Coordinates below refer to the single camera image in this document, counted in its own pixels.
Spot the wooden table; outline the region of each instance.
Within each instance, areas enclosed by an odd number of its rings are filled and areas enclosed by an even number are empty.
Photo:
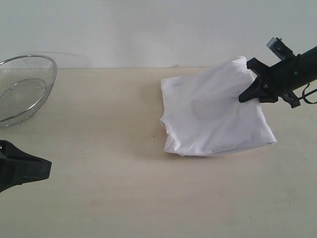
[[[2,238],[315,238],[317,110],[263,110],[278,143],[215,158],[163,152],[160,80],[201,68],[61,69],[1,139],[52,161],[0,194]]]

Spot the white wall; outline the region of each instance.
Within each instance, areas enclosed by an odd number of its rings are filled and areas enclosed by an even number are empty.
[[[0,60],[25,53],[59,67],[206,66],[277,58],[317,45],[316,0],[2,0]]]

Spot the white cloth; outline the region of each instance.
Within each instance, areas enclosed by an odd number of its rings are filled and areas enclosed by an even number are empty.
[[[237,57],[198,74],[162,80],[165,152],[215,156],[276,142],[259,100],[238,100],[254,80],[246,62]]]

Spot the beige table surface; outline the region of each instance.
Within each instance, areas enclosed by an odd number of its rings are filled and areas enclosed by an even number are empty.
[[[0,130],[53,163],[0,194],[0,238],[317,237],[317,107],[263,105],[273,146],[163,152],[160,80],[200,70],[59,70],[40,111]]]

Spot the metal mesh basket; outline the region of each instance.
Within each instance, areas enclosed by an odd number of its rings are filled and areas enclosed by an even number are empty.
[[[19,56],[0,63],[0,127],[19,124],[44,104],[57,75],[53,59]]]

